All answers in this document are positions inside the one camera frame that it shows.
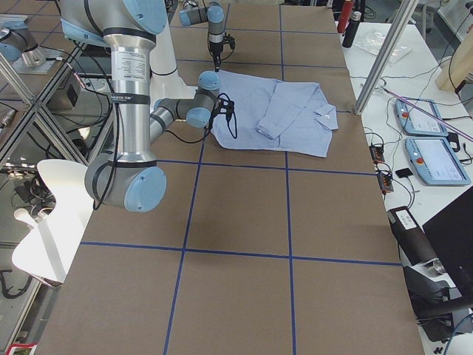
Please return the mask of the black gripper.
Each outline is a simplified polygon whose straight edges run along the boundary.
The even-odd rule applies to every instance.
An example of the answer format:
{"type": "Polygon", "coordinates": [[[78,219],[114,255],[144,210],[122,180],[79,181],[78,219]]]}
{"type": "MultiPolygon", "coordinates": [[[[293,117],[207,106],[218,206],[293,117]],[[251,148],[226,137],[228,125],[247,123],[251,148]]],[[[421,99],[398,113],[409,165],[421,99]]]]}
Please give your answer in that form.
{"type": "Polygon", "coordinates": [[[208,36],[208,49],[214,62],[214,69],[220,70],[221,67],[221,54],[224,46],[224,35],[209,35],[208,36]]]}

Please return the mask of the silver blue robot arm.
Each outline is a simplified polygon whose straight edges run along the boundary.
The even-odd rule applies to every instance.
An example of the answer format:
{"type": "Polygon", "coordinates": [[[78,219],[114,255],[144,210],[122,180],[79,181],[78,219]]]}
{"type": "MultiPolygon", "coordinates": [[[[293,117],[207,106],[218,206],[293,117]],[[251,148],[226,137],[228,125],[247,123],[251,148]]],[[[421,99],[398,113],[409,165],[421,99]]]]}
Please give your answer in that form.
{"type": "Polygon", "coordinates": [[[220,80],[203,72],[192,98],[164,98],[151,105],[150,55],[169,28],[163,1],[62,1],[64,35],[111,50],[115,148],[89,165],[84,184],[98,205],[148,212],[166,191],[151,143],[177,119],[203,128],[218,107],[220,80]]]}
{"type": "Polygon", "coordinates": [[[179,18],[184,27],[208,24],[208,51],[213,59],[214,69],[218,72],[225,40],[225,14],[222,5],[218,1],[211,1],[208,6],[199,6],[196,1],[184,1],[179,18]]]}

